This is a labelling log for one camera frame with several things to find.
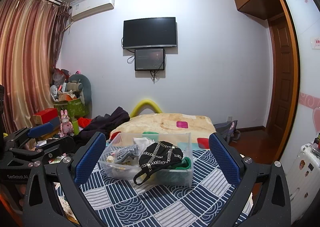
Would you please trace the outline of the green bottle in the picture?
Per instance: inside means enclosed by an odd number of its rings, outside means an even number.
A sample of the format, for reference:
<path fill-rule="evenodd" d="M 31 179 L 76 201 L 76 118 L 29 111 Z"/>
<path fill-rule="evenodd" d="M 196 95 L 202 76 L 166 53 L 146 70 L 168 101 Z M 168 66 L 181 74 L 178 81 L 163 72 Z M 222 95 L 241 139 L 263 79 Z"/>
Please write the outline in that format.
<path fill-rule="evenodd" d="M 78 135 L 79 132 L 80 132 L 79 125 L 78 125 L 78 120 L 76 118 L 72 118 L 71 122 L 72 122 L 72 125 L 73 125 L 73 133 L 75 135 Z"/>

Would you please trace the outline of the black chain purse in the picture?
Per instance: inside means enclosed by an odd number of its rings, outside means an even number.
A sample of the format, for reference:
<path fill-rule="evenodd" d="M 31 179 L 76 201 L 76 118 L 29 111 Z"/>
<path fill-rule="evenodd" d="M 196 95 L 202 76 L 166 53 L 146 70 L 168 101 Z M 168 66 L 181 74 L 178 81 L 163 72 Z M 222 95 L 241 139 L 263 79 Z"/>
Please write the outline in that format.
<path fill-rule="evenodd" d="M 166 141 L 155 142 L 140 156 L 140 171 L 133 177 L 133 182 L 140 186 L 154 173 L 180 163 L 182 159 L 183 152 L 178 146 Z"/>

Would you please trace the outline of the grey backpack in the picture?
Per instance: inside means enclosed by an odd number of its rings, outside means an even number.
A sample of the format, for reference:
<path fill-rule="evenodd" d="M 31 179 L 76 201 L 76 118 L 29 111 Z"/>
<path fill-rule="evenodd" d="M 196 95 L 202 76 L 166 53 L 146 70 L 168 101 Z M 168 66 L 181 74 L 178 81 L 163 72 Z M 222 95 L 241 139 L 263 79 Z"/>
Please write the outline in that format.
<path fill-rule="evenodd" d="M 218 132 L 225 141 L 229 144 L 230 142 L 237 142 L 240 139 L 240 131 L 236 129 L 238 124 L 237 120 L 230 122 L 223 122 L 214 124 L 216 132 Z"/>

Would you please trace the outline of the silver glitter mesh bag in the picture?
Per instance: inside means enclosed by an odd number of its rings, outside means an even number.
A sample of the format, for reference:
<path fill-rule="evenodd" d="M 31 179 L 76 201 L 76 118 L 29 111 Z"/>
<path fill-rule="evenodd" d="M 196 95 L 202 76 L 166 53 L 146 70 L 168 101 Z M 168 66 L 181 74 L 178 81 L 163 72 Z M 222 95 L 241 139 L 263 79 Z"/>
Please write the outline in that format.
<path fill-rule="evenodd" d="M 116 164 L 125 164 L 138 156 L 138 145 L 130 145 L 117 149 L 113 154 L 113 162 Z"/>

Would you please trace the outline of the brown wooden door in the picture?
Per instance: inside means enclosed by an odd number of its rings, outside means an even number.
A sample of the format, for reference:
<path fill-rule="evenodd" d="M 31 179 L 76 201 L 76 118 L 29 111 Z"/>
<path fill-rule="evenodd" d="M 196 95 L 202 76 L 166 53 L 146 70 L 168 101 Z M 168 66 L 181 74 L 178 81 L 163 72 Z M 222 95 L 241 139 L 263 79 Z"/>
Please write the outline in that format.
<path fill-rule="evenodd" d="M 273 84 L 266 130 L 278 149 L 279 160 L 291 133 L 297 108 L 299 61 L 293 26 L 284 13 L 268 20 L 272 42 Z"/>

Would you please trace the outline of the clear plastic storage box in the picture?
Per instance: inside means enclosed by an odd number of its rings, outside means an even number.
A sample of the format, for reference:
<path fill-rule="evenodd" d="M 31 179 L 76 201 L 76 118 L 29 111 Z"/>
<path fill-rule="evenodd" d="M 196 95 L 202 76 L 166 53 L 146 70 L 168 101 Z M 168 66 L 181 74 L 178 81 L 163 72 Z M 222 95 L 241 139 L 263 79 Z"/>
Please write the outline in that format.
<path fill-rule="evenodd" d="M 191 135 L 119 133 L 99 159 L 114 179 L 143 184 L 191 186 Z"/>

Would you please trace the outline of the white sliding wardrobe door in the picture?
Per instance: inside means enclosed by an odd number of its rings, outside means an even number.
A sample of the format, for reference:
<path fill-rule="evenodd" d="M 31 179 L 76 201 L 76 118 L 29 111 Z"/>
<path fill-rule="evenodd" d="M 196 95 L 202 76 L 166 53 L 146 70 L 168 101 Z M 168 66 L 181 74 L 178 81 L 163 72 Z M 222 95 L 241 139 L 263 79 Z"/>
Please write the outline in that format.
<path fill-rule="evenodd" d="M 285 0 L 298 42 L 299 99 L 293 128 L 280 162 L 287 173 L 303 144 L 319 134 L 319 9 L 313 0 Z"/>

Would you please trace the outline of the pink rabbit figurine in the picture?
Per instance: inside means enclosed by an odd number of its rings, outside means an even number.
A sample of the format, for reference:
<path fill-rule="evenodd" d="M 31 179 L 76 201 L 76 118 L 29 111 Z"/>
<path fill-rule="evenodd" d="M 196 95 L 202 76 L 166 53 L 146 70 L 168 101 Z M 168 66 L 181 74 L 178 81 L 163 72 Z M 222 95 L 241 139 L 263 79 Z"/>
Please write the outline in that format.
<path fill-rule="evenodd" d="M 59 136 L 61 138 L 73 134 L 73 125 L 71 123 L 71 120 L 68 116 L 68 111 L 67 110 L 61 110 L 61 125 L 60 125 L 60 132 Z"/>

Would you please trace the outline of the grey green plush toy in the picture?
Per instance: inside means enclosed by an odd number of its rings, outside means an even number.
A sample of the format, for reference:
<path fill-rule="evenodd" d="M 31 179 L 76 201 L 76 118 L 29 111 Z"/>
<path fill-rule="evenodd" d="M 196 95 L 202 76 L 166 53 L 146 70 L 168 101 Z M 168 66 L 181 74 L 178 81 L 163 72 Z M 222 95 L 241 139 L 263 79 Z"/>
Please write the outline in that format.
<path fill-rule="evenodd" d="M 67 92 L 78 94 L 81 103 L 86 107 L 92 102 L 92 89 L 89 79 L 83 74 L 71 75 L 66 85 Z"/>

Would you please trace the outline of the green knitted cloth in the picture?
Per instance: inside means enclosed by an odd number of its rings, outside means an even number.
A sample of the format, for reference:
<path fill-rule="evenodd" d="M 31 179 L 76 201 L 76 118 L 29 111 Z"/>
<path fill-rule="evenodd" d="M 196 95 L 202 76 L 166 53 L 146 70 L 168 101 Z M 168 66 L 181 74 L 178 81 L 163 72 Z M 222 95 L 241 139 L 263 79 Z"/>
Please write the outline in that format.
<path fill-rule="evenodd" d="M 172 165 L 174 170 L 188 170 L 191 168 L 191 159 L 189 157 L 184 157 L 180 163 Z"/>

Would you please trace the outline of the white air conditioner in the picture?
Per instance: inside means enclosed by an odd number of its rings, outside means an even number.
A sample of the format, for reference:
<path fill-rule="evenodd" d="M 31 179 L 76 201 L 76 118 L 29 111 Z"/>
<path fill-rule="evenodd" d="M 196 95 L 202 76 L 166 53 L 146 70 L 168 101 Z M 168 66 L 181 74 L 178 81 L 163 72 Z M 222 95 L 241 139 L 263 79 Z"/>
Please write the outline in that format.
<path fill-rule="evenodd" d="M 115 0 L 83 0 L 72 7 L 72 21 L 114 9 Z"/>

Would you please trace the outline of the white suitcase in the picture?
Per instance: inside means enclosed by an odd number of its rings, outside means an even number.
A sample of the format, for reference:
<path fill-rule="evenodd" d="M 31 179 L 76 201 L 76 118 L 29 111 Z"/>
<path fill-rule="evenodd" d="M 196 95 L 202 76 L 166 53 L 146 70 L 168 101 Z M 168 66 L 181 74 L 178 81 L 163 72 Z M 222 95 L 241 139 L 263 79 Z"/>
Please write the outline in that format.
<path fill-rule="evenodd" d="M 291 202 L 291 222 L 294 223 L 311 205 L 319 191 L 319 148 L 308 143 L 301 146 L 286 174 Z"/>

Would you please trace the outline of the green cardboard box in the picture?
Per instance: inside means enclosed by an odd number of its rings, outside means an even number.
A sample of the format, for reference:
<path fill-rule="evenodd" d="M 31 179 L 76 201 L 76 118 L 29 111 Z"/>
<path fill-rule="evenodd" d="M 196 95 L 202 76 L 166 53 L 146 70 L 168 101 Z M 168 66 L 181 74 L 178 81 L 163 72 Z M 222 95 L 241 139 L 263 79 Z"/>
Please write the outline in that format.
<path fill-rule="evenodd" d="M 57 109 L 58 114 L 60 114 L 61 110 L 67 110 L 70 118 L 80 118 L 89 114 L 88 106 L 84 105 L 80 98 L 71 101 L 56 102 L 54 103 L 54 108 Z"/>

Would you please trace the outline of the black wall television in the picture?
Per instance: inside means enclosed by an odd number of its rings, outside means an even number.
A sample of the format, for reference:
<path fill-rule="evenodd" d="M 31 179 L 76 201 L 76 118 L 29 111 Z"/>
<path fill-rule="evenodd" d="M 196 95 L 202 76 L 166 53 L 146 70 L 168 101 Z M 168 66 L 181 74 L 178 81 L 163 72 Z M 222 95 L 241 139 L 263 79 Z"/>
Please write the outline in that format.
<path fill-rule="evenodd" d="M 177 27 L 175 17 L 125 20 L 123 48 L 176 47 Z"/>

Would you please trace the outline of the beige patchwork blanket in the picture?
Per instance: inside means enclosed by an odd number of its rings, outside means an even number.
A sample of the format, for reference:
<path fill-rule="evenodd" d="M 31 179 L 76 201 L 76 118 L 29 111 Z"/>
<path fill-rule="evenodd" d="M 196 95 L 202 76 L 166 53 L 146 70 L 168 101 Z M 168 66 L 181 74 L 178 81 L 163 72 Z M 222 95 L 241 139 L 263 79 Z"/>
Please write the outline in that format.
<path fill-rule="evenodd" d="M 137 135 L 152 134 L 172 135 L 176 139 L 174 144 L 179 148 L 186 148 L 191 143 L 193 150 L 201 150 L 199 139 L 208 140 L 216 129 L 210 118 L 200 115 L 185 115 L 180 113 L 143 114 L 131 118 L 118 126 L 110 133 L 109 140 L 112 141 L 119 133 L 130 133 Z"/>

